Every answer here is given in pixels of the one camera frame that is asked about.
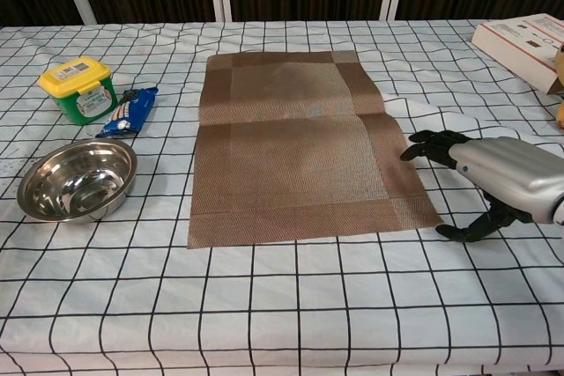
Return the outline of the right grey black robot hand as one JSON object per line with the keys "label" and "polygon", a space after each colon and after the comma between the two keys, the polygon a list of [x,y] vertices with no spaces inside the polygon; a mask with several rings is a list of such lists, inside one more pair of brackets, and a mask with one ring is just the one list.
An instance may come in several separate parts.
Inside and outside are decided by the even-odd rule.
{"label": "right grey black robot hand", "polygon": [[409,140],[412,145],[401,160],[425,157],[456,170],[480,188],[490,204],[463,229],[436,226],[440,235],[475,242],[515,221],[563,226],[563,158],[506,136],[470,138],[451,130],[422,130]]}

